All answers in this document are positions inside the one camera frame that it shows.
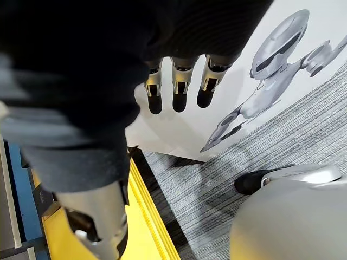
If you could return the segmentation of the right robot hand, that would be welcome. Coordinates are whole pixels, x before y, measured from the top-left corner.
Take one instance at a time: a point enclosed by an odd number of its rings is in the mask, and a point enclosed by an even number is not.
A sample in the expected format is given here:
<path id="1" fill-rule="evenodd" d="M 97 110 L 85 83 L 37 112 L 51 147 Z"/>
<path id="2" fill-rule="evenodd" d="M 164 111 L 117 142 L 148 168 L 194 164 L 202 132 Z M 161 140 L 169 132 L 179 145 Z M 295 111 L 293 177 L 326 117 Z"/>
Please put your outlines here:
<path id="1" fill-rule="evenodd" d="M 98 259 L 127 244 L 125 129 L 166 56 L 237 57 L 270 1 L 1 1 L 3 137 Z"/>

